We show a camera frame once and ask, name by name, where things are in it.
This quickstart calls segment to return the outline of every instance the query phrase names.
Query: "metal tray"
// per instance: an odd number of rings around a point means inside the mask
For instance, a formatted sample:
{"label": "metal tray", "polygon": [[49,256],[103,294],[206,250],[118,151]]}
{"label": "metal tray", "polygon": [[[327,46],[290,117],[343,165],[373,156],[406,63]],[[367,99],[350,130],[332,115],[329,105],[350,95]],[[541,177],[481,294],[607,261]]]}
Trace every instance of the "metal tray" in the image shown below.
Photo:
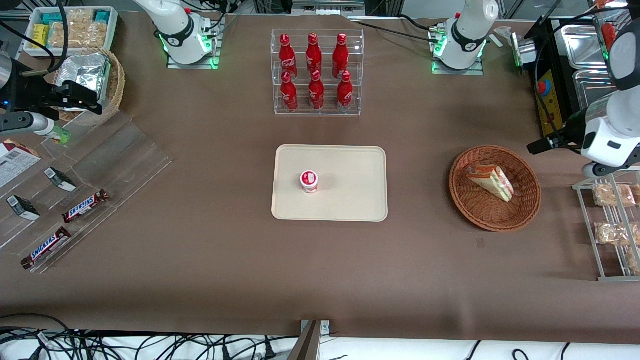
{"label": "metal tray", "polygon": [[617,89],[606,71],[578,70],[573,73],[573,83],[575,83],[580,109],[586,109],[592,102]]}
{"label": "metal tray", "polygon": [[576,70],[607,68],[593,25],[567,25],[561,31],[571,67]]}

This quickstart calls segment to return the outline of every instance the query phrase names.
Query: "brown table cloth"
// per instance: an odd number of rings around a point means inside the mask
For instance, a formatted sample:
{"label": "brown table cloth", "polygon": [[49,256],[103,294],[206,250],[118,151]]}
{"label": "brown table cloth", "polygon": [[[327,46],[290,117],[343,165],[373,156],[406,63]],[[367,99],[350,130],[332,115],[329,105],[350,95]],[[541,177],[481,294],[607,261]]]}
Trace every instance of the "brown table cloth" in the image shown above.
{"label": "brown table cloth", "polygon": [[[244,16],[225,32],[218,70],[167,70],[149,17],[121,15],[121,109],[175,161],[45,274],[0,253],[1,313],[47,313],[75,329],[296,334],[300,319],[322,318],[340,336],[640,343],[640,284],[595,281],[570,189],[588,161],[528,155],[540,137],[532,86],[506,41],[487,45],[484,76],[432,75],[427,43],[365,28],[362,116],[278,117],[271,29],[361,25]],[[285,143],[382,147],[387,219],[273,218]],[[540,213],[521,231],[478,229],[448,194],[454,158],[483,144],[519,153],[540,179]]]}

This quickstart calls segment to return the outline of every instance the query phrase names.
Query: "coca-cola bottle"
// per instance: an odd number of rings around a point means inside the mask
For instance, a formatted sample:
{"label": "coca-cola bottle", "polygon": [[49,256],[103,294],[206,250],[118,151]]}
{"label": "coca-cola bottle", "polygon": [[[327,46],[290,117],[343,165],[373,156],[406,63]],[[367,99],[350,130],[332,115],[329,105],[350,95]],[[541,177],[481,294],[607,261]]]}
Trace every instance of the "coca-cola bottle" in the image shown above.
{"label": "coca-cola bottle", "polygon": [[349,49],[347,49],[347,35],[338,34],[338,44],[333,50],[333,77],[340,79],[349,63]]}
{"label": "coca-cola bottle", "polygon": [[351,96],[353,93],[353,85],[351,84],[351,73],[345,71],[342,73],[342,81],[338,84],[338,111],[347,112],[351,107]]}
{"label": "coca-cola bottle", "polygon": [[322,76],[322,51],[318,46],[318,35],[316,33],[309,34],[307,69],[309,70],[309,74],[313,74],[314,71],[318,70]]}
{"label": "coca-cola bottle", "polygon": [[280,63],[282,64],[282,71],[288,72],[292,81],[298,77],[296,52],[293,51],[287,34],[280,35]]}
{"label": "coca-cola bottle", "polygon": [[318,70],[311,73],[311,82],[309,83],[309,106],[313,110],[320,110],[324,106],[324,84],[320,80],[320,72]]}
{"label": "coca-cola bottle", "polygon": [[288,72],[282,73],[282,85],[280,85],[280,92],[282,93],[284,110],[287,113],[296,111],[298,109],[298,93],[296,91],[296,85],[291,82],[291,74]]}

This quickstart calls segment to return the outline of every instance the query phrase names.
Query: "metal wire rack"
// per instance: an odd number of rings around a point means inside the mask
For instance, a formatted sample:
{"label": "metal wire rack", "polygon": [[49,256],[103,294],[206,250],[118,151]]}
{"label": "metal wire rack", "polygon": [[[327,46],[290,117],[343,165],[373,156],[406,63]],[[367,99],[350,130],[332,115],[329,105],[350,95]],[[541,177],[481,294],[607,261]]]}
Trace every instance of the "metal wire rack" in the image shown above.
{"label": "metal wire rack", "polygon": [[[627,256],[633,256],[635,257],[636,263],[640,264],[640,254],[638,246],[636,245],[637,243],[640,243],[640,239],[637,240],[634,236],[629,236],[632,246],[600,245],[596,241],[596,228],[594,225],[597,221],[622,223],[625,226],[627,234],[634,233],[632,231],[631,223],[640,219],[639,208],[638,206],[624,207],[620,197],[620,192],[618,191],[619,184],[630,184],[631,182],[640,183],[640,167],[619,170],[605,177],[586,179],[572,186],[578,194],[582,214],[584,215],[593,251],[596,256],[598,270],[600,271],[598,281],[640,281],[640,273],[633,271],[633,269],[629,267],[629,263],[627,261]],[[617,206],[586,205],[583,192],[588,191],[591,193],[593,186],[598,184],[610,184],[612,186],[618,202]],[[615,255],[620,263],[621,275],[612,275],[612,272],[609,271],[609,269],[605,271],[605,267],[603,266],[602,256],[603,254],[607,254],[607,251],[612,248],[615,249]]]}

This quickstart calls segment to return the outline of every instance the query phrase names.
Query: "round wicker basket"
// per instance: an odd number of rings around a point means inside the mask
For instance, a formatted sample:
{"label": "round wicker basket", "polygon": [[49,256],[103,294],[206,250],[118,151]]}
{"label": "round wicker basket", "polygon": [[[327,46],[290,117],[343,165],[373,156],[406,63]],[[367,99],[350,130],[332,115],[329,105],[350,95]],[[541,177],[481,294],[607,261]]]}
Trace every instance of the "round wicker basket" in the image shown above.
{"label": "round wicker basket", "polygon": [[[116,56],[111,51],[107,51],[100,47],[84,49],[81,51],[80,55],[90,55],[95,53],[100,53],[104,56],[107,56],[111,62],[111,72],[109,73],[109,83],[107,86],[107,105],[102,109],[102,115],[92,114],[92,116],[83,117],[81,122],[77,122],[79,125],[97,126],[105,123],[113,115],[115,115],[116,112],[118,112],[120,103],[122,102],[122,96],[124,94],[124,69],[118,61],[118,58],[116,58]],[[54,83],[58,79],[59,74],[60,70],[54,73]],[[67,122],[75,119],[78,115],[82,114],[82,112],[79,111],[58,110],[58,112],[60,112],[60,120],[64,120]]]}
{"label": "round wicker basket", "polygon": [[[472,165],[498,165],[513,185],[513,198],[504,202],[467,179],[467,168]],[[449,191],[462,215],[496,232],[516,231],[528,225],[538,214],[542,198],[531,167],[513,151],[493,145],[474,147],[458,156],[449,173]]]}

